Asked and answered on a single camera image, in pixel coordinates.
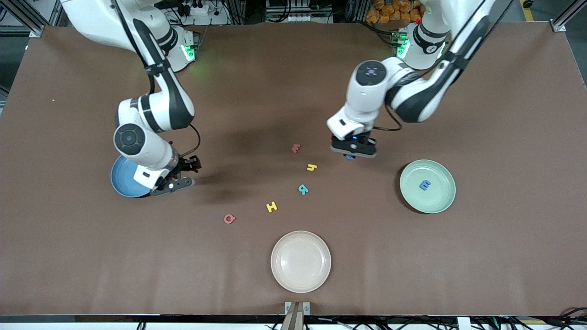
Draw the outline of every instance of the brown table surface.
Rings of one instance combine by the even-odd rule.
[[[129,199],[110,185],[112,134],[118,103],[148,90],[140,61],[47,28],[0,120],[0,313],[270,314],[298,300],[314,314],[558,315],[587,305],[587,92],[565,35],[500,25],[431,119],[376,132],[377,158],[347,161],[329,150],[326,119],[355,65],[389,53],[360,25],[210,28],[199,61],[178,74],[203,138],[197,184]],[[195,143],[190,129],[163,136],[180,151]],[[447,211],[402,202],[398,173],[417,159],[452,172]],[[269,265],[294,230],[332,253],[328,280],[308,294],[280,287]]]

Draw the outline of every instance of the plate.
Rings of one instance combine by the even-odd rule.
[[[304,294],[318,289],[330,274],[330,250],[309,231],[293,231],[279,239],[271,253],[271,271],[287,290]]]
[[[117,193],[125,197],[142,197],[150,192],[150,189],[134,180],[134,172],[138,165],[120,155],[112,165],[110,182]]]
[[[406,202],[424,213],[440,213],[454,201],[457,186],[441,164],[421,159],[408,164],[400,176],[400,190]]]

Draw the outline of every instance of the orange bag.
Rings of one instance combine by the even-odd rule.
[[[418,19],[422,19],[422,16],[420,16],[420,11],[418,9],[412,9],[410,11],[410,22],[415,22]]]
[[[408,12],[411,9],[410,0],[393,0],[393,9],[400,12]]]
[[[373,0],[373,6],[377,10],[381,10],[385,6],[385,0]]]
[[[396,10],[393,9],[393,6],[383,6],[381,9],[381,15],[391,16]]]
[[[387,23],[387,22],[389,22],[389,16],[383,16],[383,15],[379,16],[379,23]]]
[[[400,19],[400,12],[399,11],[393,12],[393,14],[389,17],[390,21],[399,21],[399,19]]]
[[[379,20],[379,11],[371,9],[367,12],[367,17],[365,17],[365,22],[375,24]]]

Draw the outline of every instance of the robotic arm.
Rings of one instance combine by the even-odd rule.
[[[194,118],[194,105],[149,27],[116,0],[111,3],[108,0],[64,0],[63,7],[70,18],[75,16],[72,14],[92,12],[91,19],[86,17],[89,22],[84,22],[82,28],[75,25],[76,29],[100,43],[135,51],[143,61],[151,89],[153,79],[161,87],[160,92],[151,91],[124,100],[118,107],[114,146],[122,156],[138,165],[135,181],[151,189],[151,194],[192,185],[189,178],[184,178],[183,184],[177,186],[171,181],[177,181],[181,171],[198,172],[201,168],[198,158],[182,158],[158,133],[188,127]]]
[[[326,122],[333,134],[330,148],[352,157],[374,158],[376,140],[369,135],[383,102],[395,109],[404,122],[417,123],[428,119],[481,44],[489,27],[487,16],[494,2],[422,1],[427,8],[432,6],[440,10],[432,10],[422,18],[421,30],[434,35],[435,30],[442,31],[448,26],[453,37],[450,49],[428,80],[397,57],[359,64],[350,78],[345,105]],[[426,53],[430,45],[415,40],[412,47]]]
[[[103,45],[125,48],[135,52],[124,35],[119,18],[110,1],[60,0],[69,20],[82,35]],[[127,19],[138,19],[149,27],[157,44],[174,72],[195,60],[199,33],[171,26],[161,10],[153,4],[158,0],[120,0]]]

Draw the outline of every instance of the yellow tape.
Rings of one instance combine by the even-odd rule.
[[[522,11],[524,12],[524,17],[526,18],[526,22],[533,22],[534,17],[532,16],[532,12],[530,8],[524,8],[524,0],[519,0],[519,4],[522,6]]]

